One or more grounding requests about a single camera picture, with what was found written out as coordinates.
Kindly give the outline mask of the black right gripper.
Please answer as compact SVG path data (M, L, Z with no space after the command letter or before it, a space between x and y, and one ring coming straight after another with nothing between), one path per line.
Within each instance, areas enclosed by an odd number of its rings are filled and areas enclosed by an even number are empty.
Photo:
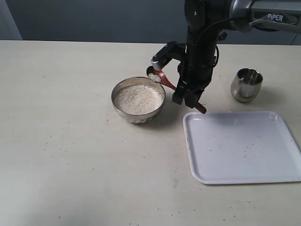
M187 107L203 109L203 105L198 102L203 92L201 90L204 90L210 84L213 69L216 65L216 42L199 44L187 42L184 55L177 68L180 77L172 95L172 101L181 104L184 99ZM188 91L195 89L201 90L187 94Z

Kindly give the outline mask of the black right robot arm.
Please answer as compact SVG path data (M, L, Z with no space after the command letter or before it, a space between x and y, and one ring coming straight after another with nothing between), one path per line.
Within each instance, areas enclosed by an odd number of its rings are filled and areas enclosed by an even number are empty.
M217 42L224 38L225 30L301 32L299 0L187 0L184 11L188 23L186 48L172 101L184 102L201 113L206 108L198 101L212 80L219 58Z

